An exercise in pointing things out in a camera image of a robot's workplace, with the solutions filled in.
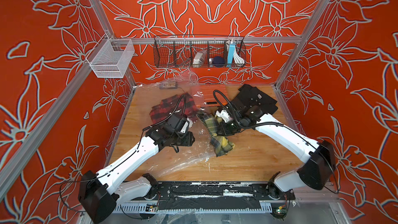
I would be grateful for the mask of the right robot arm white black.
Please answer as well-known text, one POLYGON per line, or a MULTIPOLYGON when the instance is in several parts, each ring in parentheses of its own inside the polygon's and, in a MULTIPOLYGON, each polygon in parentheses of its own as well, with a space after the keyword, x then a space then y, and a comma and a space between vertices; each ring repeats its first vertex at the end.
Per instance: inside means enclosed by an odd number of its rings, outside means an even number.
POLYGON ((333 145, 308 138, 278 121, 273 116, 278 109, 277 101, 258 88, 243 85, 238 91, 233 100, 226 100, 224 104, 218 96, 227 97, 219 90, 213 91, 213 97, 220 105, 216 111, 221 120, 219 133, 230 136, 244 130, 256 130, 287 148, 303 163, 294 171, 275 173, 267 182, 265 193, 278 200, 295 188, 325 188, 336 170, 333 145))

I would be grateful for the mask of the clear plastic vacuum bag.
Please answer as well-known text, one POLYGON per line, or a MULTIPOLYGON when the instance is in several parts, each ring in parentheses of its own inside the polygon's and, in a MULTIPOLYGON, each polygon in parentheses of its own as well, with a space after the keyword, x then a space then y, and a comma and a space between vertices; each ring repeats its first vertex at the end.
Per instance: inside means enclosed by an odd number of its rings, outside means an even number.
POLYGON ((186 134, 174 134, 171 145, 138 167, 130 178, 150 173, 155 178, 166 177, 202 160, 214 157, 215 141, 198 114, 209 114, 206 96, 215 89, 225 92, 223 84, 194 84, 182 77, 154 84, 137 84, 133 97, 134 127, 138 135, 145 135, 152 125, 164 126, 171 113, 185 114, 189 121, 186 134))

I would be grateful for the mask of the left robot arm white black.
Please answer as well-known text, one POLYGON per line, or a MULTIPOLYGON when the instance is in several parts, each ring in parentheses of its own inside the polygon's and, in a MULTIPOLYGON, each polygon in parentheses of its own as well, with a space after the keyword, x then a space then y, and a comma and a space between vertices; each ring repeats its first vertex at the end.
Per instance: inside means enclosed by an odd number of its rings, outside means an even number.
POLYGON ((140 141, 133 148, 107 167, 81 177, 78 201, 93 223, 103 222, 117 206, 129 200, 158 195, 159 183, 149 173, 134 181, 125 180, 164 148, 171 147, 178 153, 181 146, 193 145, 195 138, 189 130, 192 124, 184 113, 186 102, 186 95, 181 95, 168 117, 143 128, 140 141))

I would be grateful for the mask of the red black plaid shirt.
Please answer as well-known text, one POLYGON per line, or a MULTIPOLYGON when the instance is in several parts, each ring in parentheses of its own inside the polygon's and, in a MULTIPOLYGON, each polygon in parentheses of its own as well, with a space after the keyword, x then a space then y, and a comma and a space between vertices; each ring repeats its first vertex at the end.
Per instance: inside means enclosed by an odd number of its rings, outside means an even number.
MULTIPOLYGON (((192 122, 197 122, 198 117, 197 117, 197 112, 198 108, 194 102, 193 97, 185 93, 185 99, 182 99, 179 102, 178 108, 176 110, 176 113, 180 113, 181 110, 183 109, 183 106, 185 106, 184 114, 192 121, 192 122)), ((153 124, 156 124, 160 122, 161 120, 164 120, 166 117, 168 117, 171 112, 174 110, 176 107, 176 103, 178 102, 179 98, 181 95, 173 95, 171 97, 168 97, 166 99, 163 99, 160 104, 153 106, 152 110, 150 111, 150 118, 153 124)))

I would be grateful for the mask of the yellow black plaid shirt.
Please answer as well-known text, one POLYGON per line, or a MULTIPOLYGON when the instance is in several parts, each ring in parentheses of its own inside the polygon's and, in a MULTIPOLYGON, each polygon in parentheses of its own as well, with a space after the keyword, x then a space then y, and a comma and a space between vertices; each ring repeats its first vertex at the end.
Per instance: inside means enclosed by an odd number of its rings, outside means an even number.
POLYGON ((197 112, 198 119, 207 128, 210 139, 210 145, 214 147, 217 157, 227 155, 235 148, 235 144, 230 142, 224 135, 218 134, 220 124, 216 118, 206 111, 199 110, 197 112))

